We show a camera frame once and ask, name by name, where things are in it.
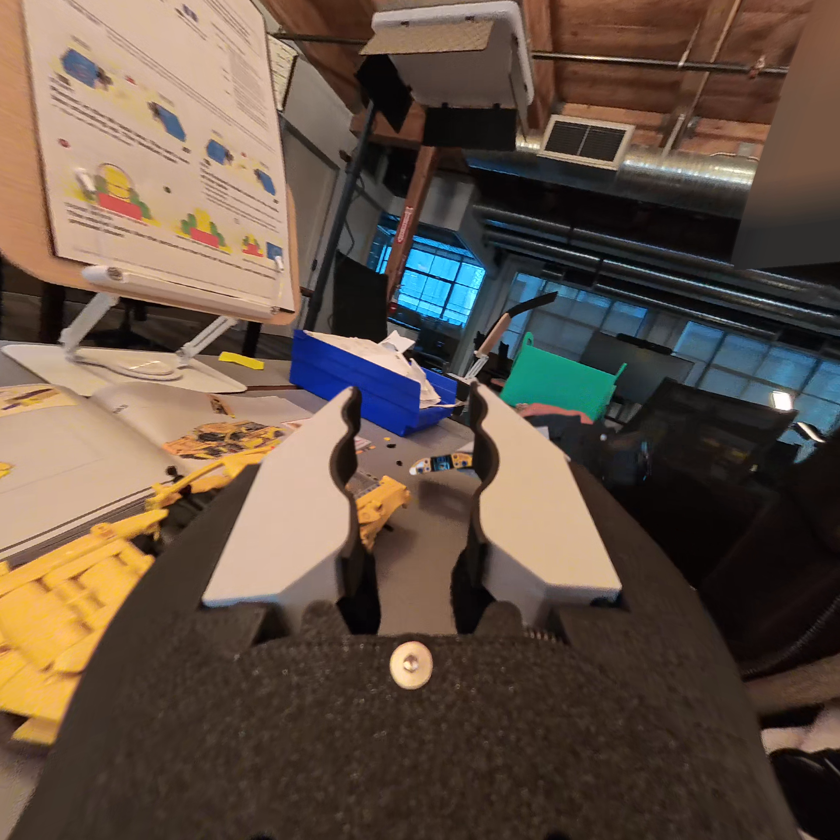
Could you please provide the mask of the black ceiling pipe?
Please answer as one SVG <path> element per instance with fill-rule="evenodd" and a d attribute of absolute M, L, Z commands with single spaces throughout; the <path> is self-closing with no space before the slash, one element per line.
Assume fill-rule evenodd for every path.
<path fill-rule="evenodd" d="M 531 57 L 535 61 L 564 62 L 576 65 L 626 67 L 633 69 L 669 70 L 680 72 L 707 72 L 710 74 L 741 75 L 750 78 L 759 76 L 785 77 L 790 71 L 790 68 L 787 66 L 770 66 L 762 60 L 757 60 L 751 65 L 742 65 L 731 62 L 598 56 L 545 50 L 533 51 L 531 53 Z"/>

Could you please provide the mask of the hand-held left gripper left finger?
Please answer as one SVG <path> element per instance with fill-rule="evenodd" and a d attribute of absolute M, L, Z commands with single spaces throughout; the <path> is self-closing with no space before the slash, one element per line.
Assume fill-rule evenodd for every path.
<path fill-rule="evenodd" d="M 347 490 L 360 420 L 361 393 L 347 387 L 260 461 L 204 590 L 205 607 L 304 611 L 342 597 L 342 560 L 360 542 Z"/>

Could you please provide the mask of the open instruction booklet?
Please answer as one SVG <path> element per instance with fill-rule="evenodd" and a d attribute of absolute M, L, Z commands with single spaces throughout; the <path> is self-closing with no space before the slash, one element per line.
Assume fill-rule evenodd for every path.
<path fill-rule="evenodd" d="M 214 395 L 152 383 L 83 397 L 2 388 L 1 560 L 26 564 L 101 522 L 144 510 L 179 476 L 278 445 L 311 417 L 275 395 Z"/>

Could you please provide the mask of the yellow toy brick car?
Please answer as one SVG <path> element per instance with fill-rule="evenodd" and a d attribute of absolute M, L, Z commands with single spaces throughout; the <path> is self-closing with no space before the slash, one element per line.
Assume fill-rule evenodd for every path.
<path fill-rule="evenodd" d="M 153 488 L 144 510 L 11 568 L 2 562 L 1 712 L 11 742 L 47 748 L 109 624 L 219 492 L 268 453 L 232 455 Z"/>

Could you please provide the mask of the blue plastic bin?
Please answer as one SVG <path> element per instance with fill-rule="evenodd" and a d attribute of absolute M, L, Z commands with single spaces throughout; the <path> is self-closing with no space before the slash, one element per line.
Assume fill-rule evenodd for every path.
<path fill-rule="evenodd" d="M 313 334 L 296 330 L 291 345 L 291 384 L 329 401 L 347 387 L 361 393 L 363 419 L 400 437 L 423 431 L 450 418 L 457 384 L 434 371 L 424 371 L 441 402 L 421 406 L 421 385 L 388 371 Z"/>

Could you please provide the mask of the white vent grille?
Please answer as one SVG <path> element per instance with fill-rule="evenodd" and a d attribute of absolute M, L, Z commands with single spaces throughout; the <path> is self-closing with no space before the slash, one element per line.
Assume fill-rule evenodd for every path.
<path fill-rule="evenodd" d="M 635 130 L 630 123 L 554 114 L 543 133 L 538 154 L 552 161 L 617 172 Z"/>

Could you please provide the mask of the printed instruction sheet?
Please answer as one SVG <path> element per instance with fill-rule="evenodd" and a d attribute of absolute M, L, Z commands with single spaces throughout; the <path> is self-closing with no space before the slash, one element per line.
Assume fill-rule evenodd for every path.
<path fill-rule="evenodd" d="M 95 291 L 294 313 L 266 21 L 254 2 L 18 2 L 49 234 Z"/>

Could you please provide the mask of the grey desk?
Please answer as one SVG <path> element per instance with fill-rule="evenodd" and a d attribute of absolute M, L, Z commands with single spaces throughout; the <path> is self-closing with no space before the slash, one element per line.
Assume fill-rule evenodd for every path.
<path fill-rule="evenodd" d="M 315 395 L 291 389 L 291 363 L 287 360 L 266 360 L 263 371 L 236 372 L 235 364 L 223 364 L 217 356 L 200 358 L 246 384 L 245 396 L 280 396 L 312 413 L 323 404 Z M 398 437 L 390 448 L 385 443 L 388 433 L 378 426 L 362 421 L 361 433 L 375 445 L 360 456 L 362 469 L 404 481 L 413 496 L 408 507 L 392 516 L 374 546 L 381 632 L 453 634 L 450 576 L 466 543 L 469 499 L 478 487 L 477 477 L 467 471 L 437 472 L 418 484 L 421 477 L 410 476 L 408 469 L 421 457 L 448 454 L 467 445 L 472 434 L 454 419 L 445 419 L 410 437 Z M 46 761 L 43 750 L 11 742 L 14 729 L 12 718 L 2 716 L 2 838 L 9 838 L 13 831 Z"/>

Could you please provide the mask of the wooden post with red label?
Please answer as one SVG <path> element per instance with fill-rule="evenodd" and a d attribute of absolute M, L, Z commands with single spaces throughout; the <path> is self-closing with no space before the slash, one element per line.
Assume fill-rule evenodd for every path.
<path fill-rule="evenodd" d="M 385 299 L 389 312 L 395 306 L 394 300 L 403 279 L 419 219 L 437 168 L 438 157 L 439 148 L 424 145 L 420 148 L 416 158 L 413 176 L 406 192 L 405 204 L 395 230 L 391 254 L 385 268 L 387 277 Z"/>

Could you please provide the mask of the white paper sheets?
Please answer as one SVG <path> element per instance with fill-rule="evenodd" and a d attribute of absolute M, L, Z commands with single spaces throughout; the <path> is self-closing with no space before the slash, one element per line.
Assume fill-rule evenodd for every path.
<path fill-rule="evenodd" d="M 454 408 L 459 403 L 458 386 L 449 378 L 424 369 L 406 353 L 413 342 L 392 332 L 383 341 L 344 338 L 323 332 L 298 330 L 294 345 L 304 362 L 319 365 L 349 380 L 359 374 L 385 390 L 385 396 L 397 402 L 396 394 L 408 382 L 417 385 L 416 404 L 420 410 Z"/>

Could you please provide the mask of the green board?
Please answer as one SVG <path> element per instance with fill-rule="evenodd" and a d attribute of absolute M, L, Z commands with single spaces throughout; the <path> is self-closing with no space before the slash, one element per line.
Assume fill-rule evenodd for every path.
<path fill-rule="evenodd" d="M 543 404 L 603 419 L 627 364 L 607 373 L 538 349 L 527 332 L 500 399 L 510 406 Z"/>

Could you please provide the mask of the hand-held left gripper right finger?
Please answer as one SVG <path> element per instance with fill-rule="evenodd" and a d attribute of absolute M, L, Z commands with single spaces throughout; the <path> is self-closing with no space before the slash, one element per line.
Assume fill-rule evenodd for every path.
<path fill-rule="evenodd" d="M 469 418 L 469 583 L 520 611 L 616 603 L 622 583 L 564 452 L 484 385 Z"/>

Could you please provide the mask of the person's white shirt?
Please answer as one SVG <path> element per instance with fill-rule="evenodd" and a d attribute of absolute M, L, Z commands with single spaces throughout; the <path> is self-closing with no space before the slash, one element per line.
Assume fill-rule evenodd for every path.
<path fill-rule="evenodd" d="M 838 751 L 838 677 L 777 675 L 749 683 L 748 693 L 767 755 L 787 751 L 813 759 Z"/>

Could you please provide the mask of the silver ventilation duct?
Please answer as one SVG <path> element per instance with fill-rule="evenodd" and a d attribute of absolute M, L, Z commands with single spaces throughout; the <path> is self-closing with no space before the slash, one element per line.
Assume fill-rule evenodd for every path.
<path fill-rule="evenodd" d="M 519 140 L 514 161 L 522 176 L 591 193 L 712 216 L 740 218 L 759 160 L 717 152 L 701 154 L 632 144 L 615 169 L 562 161 Z"/>

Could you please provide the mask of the studio light panel on stand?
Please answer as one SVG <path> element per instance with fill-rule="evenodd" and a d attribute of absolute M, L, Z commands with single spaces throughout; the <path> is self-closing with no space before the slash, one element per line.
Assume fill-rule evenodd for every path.
<path fill-rule="evenodd" d="M 303 328 L 313 330 L 333 273 L 343 224 L 377 117 L 400 133 L 423 113 L 422 139 L 441 151 L 514 151 L 534 98 L 531 51 L 520 2 L 385 2 L 360 44 L 354 68 L 362 131 L 342 192 Z"/>

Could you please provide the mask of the black upright panel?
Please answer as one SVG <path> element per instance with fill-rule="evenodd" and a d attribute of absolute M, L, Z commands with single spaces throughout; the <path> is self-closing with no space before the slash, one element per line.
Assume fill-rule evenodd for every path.
<path fill-rule="evenodd" d="M 331 331 L 344 338 L 383 341 L 387 332 L 386 274 L 338 253 L 332 282 Z"/>

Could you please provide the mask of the black monitor screen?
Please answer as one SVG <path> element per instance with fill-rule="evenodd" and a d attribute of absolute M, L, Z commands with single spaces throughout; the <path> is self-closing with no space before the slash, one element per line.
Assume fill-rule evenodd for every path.
<path fill-rule="evenodd" d="M 594 332 L 584 347 L 580 363 L 615 374 L 614 396 L 625 403 L 643 405 L 666 379 L 684 384 L 695 363 L 670 349 L 626 335 Z"/>

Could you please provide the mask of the white document stand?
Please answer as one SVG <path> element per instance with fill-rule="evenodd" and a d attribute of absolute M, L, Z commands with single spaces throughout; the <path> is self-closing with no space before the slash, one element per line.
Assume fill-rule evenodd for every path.
<path fill-rule="evenodd" d="M 52 287 L 93 293 L 70 326 L 60 330 L 57 343 L 15 345 L 5 354 L 44 381 L 84 396 L 120 382 L 152 382 L 218 394 L 242 392 L 243 385 L 196 357 L 237 322 L 264 322 L 96 291 L 82 283 L 81 263 L 55 256 L 18 2 L 2 2 L 1 23 L 2 256 Z M 293 322 L 301 303 L 295 210 L 288 191 L 287 202 L 297 309 L 285 318 L 265 322 L 279 326 Z"/>

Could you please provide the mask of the large paned window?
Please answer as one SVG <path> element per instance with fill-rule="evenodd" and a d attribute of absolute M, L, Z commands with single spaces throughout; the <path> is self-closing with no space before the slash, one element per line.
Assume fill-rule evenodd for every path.
<path fill-rule="evenodd" d="M 421 224 L 393 298 L 390 320 L 416 329 L 462 331 L 486 273 L 457 234 Z"/>

